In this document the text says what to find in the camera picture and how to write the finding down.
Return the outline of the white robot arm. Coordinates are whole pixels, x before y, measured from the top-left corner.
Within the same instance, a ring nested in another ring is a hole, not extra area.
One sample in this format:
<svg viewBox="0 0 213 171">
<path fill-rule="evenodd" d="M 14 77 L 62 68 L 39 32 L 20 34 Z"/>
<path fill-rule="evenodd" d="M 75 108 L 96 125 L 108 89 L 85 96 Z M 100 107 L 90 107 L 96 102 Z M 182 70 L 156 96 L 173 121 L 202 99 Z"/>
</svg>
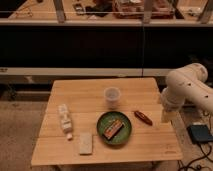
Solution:
<svg viewBox="0 0 213 171">
<path fill-rule="evenodd" d="M 213 88 L 207 86 L 207 69 L 200 63 L 192 63 L 171 70 L 165 78 L 166 87 L 160 100 L 163 106 L 161 121 L 170 122 L 184 105 L 185 100 L 213 114 Z"/>
</svg>

